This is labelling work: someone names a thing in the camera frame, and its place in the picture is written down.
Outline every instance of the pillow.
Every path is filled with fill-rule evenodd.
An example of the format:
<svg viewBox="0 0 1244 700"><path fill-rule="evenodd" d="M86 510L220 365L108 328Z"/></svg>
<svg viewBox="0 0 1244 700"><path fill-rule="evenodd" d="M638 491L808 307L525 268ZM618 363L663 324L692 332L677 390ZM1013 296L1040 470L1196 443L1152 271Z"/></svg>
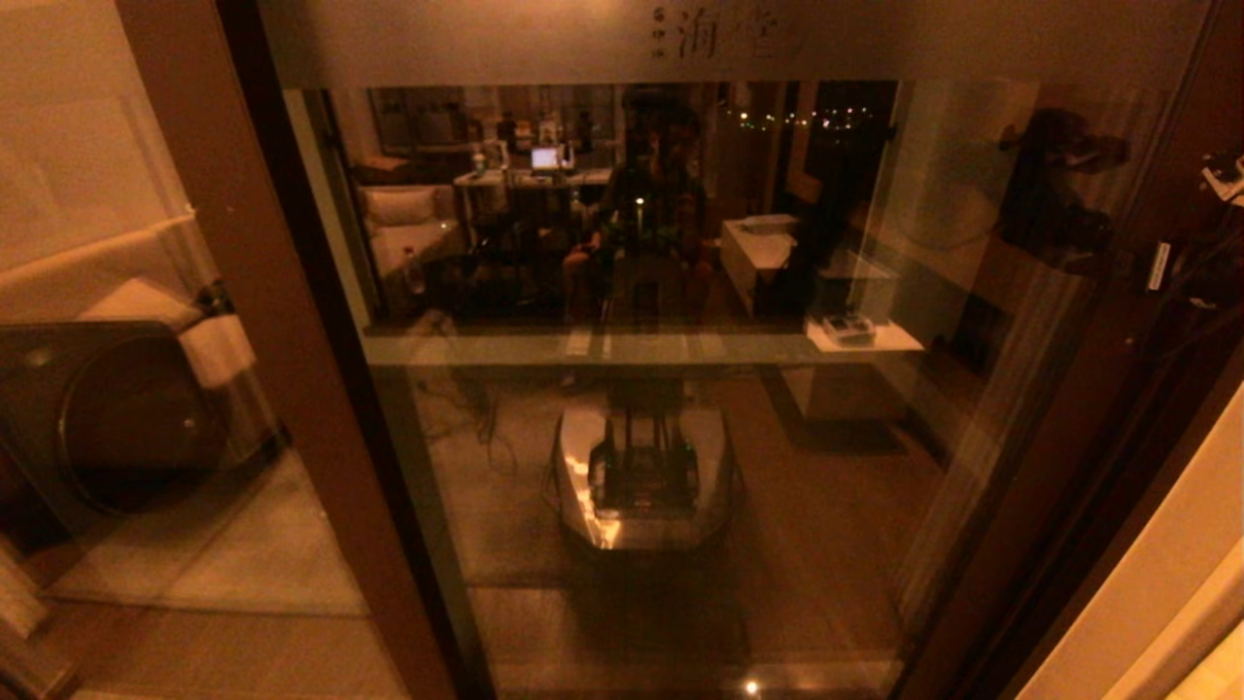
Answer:
<svg viewBox="0 0 1244 700"><path fill-rule="evenodd" d="M78 313L78 320L156 320L180 332L203 316L203 311L183 301L158 283L141 276L127 280Z"/></svg>
<svg viewBox="0 0 1244 700"><path fill-rule="evenodd" d="M367 213L381 225L422 224L437 215L435 190L367 191Z"/></svg>

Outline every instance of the washing machine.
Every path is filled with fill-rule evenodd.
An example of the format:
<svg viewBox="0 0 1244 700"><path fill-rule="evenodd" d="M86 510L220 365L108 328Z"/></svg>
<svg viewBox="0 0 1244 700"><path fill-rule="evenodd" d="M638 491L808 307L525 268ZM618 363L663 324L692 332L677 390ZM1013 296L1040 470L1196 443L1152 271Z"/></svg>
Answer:
<svg viewBox="0 0 1244 700"><path fill-rule="evenodd" d="M165 325L0 325L0 443L70 533L174 502L225 438Z"/></svg>

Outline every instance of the sofa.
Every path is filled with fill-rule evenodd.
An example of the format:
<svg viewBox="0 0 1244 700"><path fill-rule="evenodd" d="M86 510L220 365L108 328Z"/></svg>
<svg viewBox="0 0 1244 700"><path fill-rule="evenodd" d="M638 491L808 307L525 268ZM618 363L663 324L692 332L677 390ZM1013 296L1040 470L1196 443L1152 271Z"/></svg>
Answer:
<svg viewBox="0 0 1244 700"><path fill-rule="evenodd" d="M157 320L177 333L226 434L223 467L280 433L193 215L0 271L0 322Z"/></svg>
<svg viewBox="0 0 1244 700"><path fill-rule="evenodd" d="M360 210L377 283L389 313L406 315L415 295L406 281L407 250L420 262L460 255L466 241L448 184L393 184L358 188Z"/></svg>

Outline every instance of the washing machine door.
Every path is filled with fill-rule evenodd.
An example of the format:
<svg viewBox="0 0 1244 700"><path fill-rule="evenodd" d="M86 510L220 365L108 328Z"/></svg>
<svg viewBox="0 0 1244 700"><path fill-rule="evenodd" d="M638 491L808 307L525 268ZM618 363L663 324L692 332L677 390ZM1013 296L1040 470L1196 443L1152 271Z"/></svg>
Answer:
<svg viewBox="0 0 1244 700"><path fill-rule="evenodd" d="M219 465L219 425L175 337L124 338L87 362L66 392L61 466L96 509L156 509Z"/></svg>

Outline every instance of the white sofa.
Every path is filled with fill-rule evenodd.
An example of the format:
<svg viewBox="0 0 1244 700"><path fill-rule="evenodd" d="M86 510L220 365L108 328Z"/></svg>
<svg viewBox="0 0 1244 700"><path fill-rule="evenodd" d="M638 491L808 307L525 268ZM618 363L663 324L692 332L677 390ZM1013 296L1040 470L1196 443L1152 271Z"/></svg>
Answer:
<svg viewBox="0 0 1244 700"><path fill-rule="evenodd" d="M465 252L448 184L391 184L358 188L363 225L392 315L414 306L404 279L406 250L420 262Z"/></svg>
<svg viewBox="0 0 1244 700"><path fill-rule="evenodd" d="M198 223L180 216L0 271L0 322L168 325L228 431L223 466L235 466L276 435L279 421L260 390L241 321L195 302L218 279Z"/></svg>

